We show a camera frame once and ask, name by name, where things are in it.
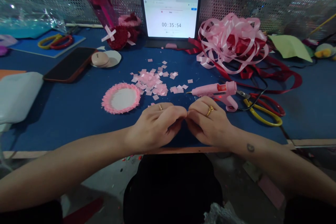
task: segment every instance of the gold ring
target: gold ring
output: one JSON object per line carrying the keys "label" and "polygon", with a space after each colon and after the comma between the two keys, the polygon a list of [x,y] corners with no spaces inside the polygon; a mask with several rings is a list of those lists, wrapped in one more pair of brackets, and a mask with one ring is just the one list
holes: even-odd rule
{"label": "gold ring", "polygon": [[206,117],[208,117],[213,110],[214,108],[212,106],[209,106],[209,112],[207,113]]}

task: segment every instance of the clear plastic wrap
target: clear plastic wrap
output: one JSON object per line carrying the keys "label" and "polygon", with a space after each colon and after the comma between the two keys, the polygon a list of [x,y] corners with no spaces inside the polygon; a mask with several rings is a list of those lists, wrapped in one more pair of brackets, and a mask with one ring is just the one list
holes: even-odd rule
{"label": "clear plastic wrap", "polygon": [[0,34],[36,39],[51,29],[66,32],[64,19],[56,10],[33,2],[1,1]]}

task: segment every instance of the tablet screen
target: tablet screen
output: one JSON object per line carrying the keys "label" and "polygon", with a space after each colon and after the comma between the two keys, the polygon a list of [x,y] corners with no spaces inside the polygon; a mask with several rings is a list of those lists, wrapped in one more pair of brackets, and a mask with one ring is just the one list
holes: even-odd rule
{"label": "tablet screen", "polygon": [[148,37],[195,37],[198,0],[143,2]]}

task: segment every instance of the hot glue gun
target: hot glue gun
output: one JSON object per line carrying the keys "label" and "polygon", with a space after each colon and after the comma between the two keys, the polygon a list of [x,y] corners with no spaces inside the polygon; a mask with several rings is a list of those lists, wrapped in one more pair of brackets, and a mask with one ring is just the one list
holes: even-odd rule
{"label": "hot glue gun", "polygon": [[234,81],[226,82],[223,85],[219,85],[218,83],[205,85],[201,87],[197,87],[193,89],[190,93],[192,95],[202,97],[209,96],[214,98],[215,100],[219,100],[226,105],[226,110],[228,112],[235,112],[238,108],[238,104],[231,97],[231,95],[235,95],[237,91],[237,84]]}

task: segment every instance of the tablet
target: tablet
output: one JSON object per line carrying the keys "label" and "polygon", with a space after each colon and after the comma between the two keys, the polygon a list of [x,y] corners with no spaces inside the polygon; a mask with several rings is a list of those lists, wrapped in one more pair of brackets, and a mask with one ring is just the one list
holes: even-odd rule
{"label": "tablet", "polygon": [[141,0],[148,40],[196,38],[200,3],[201,0]]}

